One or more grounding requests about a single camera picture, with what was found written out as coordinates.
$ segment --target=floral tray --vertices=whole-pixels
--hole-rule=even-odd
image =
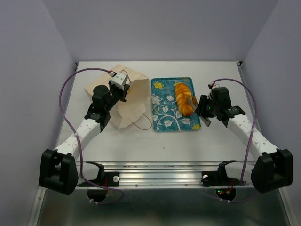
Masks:
[[[175,101],[174,87],[177,83],[188,85],[193,95],[191,78],[156,78],[151,80],[151,100],[154,130],[157,132],[174,132],[198,130],[200,119],[196,114],[183,116]]]

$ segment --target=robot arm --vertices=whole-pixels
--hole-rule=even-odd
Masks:
[[[198,106],[195,100],[188,100],[195,108],[195,113],[206,126],[211,123],[209,118],[216,117],[247,146],[252,124],[245,116],[245,112],[239,106],[231,105],[227,88],[217,85],[209,88],[211,89],[209,95],[202,95]],[[279,150],[257,129],[254,129],[249,151],[256,164],[246,166],[243,180],[252,183],[257,191],[265,193],[292,183],[293,157],[287,149]],[[203,186],[228,185],[233,179],[238,183],[242,168],[243,164],[237,161],[223,162],[217,171],[203,172],[206,177],[202,180],[202,184]]]
[[[111,72],[109,81],[110,90],[100,85],[94,88],[92,104],[84,120],[76,130],[80,139],[81,150],[103,131],[110,120],[109,111],[118,102],[125,102],[129,85],[126,84],[127,75]],[[76,136],[71,135],[66,141],[54,150],[47,149],[41,158],[39,185],[54,191],[71,194],[76,185],[81,184],[80,166],[76,166],[76,159],[80,155]],[[94,162],[84,163],[85,178],[88,180],[103,181],[104,168]]]

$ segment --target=brown paper bag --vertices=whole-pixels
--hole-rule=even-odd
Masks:
[[[151,100],[150,80],[144,74],[123,65],[117,65],[111,69],[114,72],[125,70],[131,80],[130,89],[127,92],[126,102],[119,101],[111,110],[111,122],[117,128],[125,128],[137,121],[147,110]],[[93,89],[98,85],[109,87],[111,76],[107,73],[84,87],[88,96],[92,99]]]

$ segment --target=white table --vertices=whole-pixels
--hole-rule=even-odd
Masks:
[[[232,78],[241,81],[235,62],[80,62],[78,70],[88,67],[111,69],[117,64],[133,68],[144,73],[149,79],[158,77],[188,76],[193,80],[197,99],[201,94],[209,92],[208,83],[218,78]],[[77,128],[91,104],[84,91],[84,86],[101,76],[99,71],[86,71],[78,74],[74,80],[66,116]],[[243,87],[230,81],[219,82],[229,89],[232,105],[240,106],[253,120],[250,106]],[[151,117],[151,103],[147,115]],[[84,150],[85,161],[242,161],[246,148],[239,139],[225,126],[212,120],[207,128],[201,121],[199,131],[157,133],[153,129],[142,131],[130,125],[117,129],[109,123],[105,130],[94,138]],[[143,117],[139,125],[147,120]],[[59,138],[59,144],[68,136],[71,130],[64,122]]]

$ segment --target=gray wall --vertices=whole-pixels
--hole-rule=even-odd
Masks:
[[[277,0],[44,0],[76,60],[243,60]]]
[[[74,62],[41,0],[0,6],[0,225],[22,226],[40,157],[60,127],[58,94]]]
[[[279,0],[243,70],[258,102],[264,135],[293,153],[293,184],[288,187],[301,215],[301,1]]]

